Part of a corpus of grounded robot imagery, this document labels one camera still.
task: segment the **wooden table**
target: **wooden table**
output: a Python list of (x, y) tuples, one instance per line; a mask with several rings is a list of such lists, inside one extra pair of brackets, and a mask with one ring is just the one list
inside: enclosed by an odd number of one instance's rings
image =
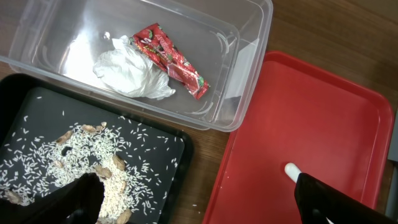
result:
[[(398, 2), (396, 0), (273, 0), (268, 50), (280, 50), (382, 93), (398, 107)], [(0, 63), (0, 78), (12, 73)], [(228, 133), (183, 129), (195, 156), (172, 223), (201, 223)], [(392, 164), (387, 162), (377, 210), (384, 212)]]

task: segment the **red snack packet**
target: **red snack packet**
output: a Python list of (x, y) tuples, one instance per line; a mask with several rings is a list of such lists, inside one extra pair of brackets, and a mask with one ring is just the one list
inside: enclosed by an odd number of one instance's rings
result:
[(137, 47), (170, 77), (180, 81), (199, 100), (209, 89), (209, 84), (201, 77), (182, 53), (174, 46), (158, 23), (153, 24), (132, 37)]

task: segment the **red tray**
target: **red tray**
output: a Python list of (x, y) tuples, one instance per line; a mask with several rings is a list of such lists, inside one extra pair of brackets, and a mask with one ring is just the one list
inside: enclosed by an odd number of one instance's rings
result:
[(375, 208), (393, 122), (380, 94), (268, 53), (243, 124), (229, 137), (203, 223), (301, 223), (288, 162)]

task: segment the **clear plastic container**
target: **clear plastic container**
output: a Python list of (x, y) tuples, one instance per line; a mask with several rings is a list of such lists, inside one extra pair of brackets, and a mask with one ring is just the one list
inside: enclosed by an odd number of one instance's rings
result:
[[(20, 0), (1, 3), (0, 60), (99, 100), (198, 129), (234, 131), (244, 118), (264, 58), (271, 0)], [(175, 80), (163, 100), (127, 98), (92, 72), (112, 38), (158, 22), (211, 85), (195, 100)]]

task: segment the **crumpled paper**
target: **crumpled paper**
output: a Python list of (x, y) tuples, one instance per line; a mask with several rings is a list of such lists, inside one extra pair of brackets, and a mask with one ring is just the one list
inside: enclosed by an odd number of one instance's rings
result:
[(169, 76), (157, 68), (139, 50), (129, 45), (129, 38), (112, 39), (115, 50), (101, 54), (93, 71), (112, 90), (128, 97), (161, 100), (175, 93), (167, 84)]

